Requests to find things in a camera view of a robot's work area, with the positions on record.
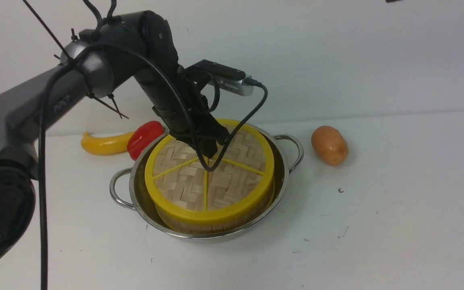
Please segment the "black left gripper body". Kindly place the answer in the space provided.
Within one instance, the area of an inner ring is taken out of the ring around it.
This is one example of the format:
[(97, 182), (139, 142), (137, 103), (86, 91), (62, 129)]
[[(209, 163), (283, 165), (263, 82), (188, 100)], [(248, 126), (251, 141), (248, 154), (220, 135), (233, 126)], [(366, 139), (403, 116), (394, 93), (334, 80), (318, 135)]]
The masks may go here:
[(153, 111), (177, 137), (191, 139), (195, 132), (199, 139), (221, 140), (221, 125), (212, 117), (200, 91), (180, 66), (165, 72), (173, 90), (153, 69), (144, 68), (135, 74), (135, 80), (153, 104)]

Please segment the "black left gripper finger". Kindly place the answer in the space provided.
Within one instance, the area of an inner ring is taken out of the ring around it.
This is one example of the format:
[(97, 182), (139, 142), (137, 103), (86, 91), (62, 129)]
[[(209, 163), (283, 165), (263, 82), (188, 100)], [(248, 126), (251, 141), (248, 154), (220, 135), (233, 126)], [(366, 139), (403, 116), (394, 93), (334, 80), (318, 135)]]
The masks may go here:
[(218, 121), (212, 121), (210, 125), (210, 137), (217, 141), (221, 146), (225, 146), (230, 137), (227, 127), (221, 125)]
[(194, 143), (195, 151), (199, 152), (206, 158), (213, 158), (217, 153), (217, 142), (212, 137), (201, 137), (197, 135), (197, 141)]

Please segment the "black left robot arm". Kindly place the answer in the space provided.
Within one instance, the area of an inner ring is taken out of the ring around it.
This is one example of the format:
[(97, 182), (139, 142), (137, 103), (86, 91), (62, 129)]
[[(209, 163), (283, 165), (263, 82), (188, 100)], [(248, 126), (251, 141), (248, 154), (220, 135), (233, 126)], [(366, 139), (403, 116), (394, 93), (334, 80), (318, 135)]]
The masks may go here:
[(178, 63), (167, 20), (153, 11), (118, 15), (80, 32), (64, 61), (0, 94), (0, 259), (41, 226), (41, 285), (48, 275), (46, 130), (84, 97), (106, 97), (134, 77), (170, 134), (211, 158), (230, 134), (211, 115), (196, 79)]

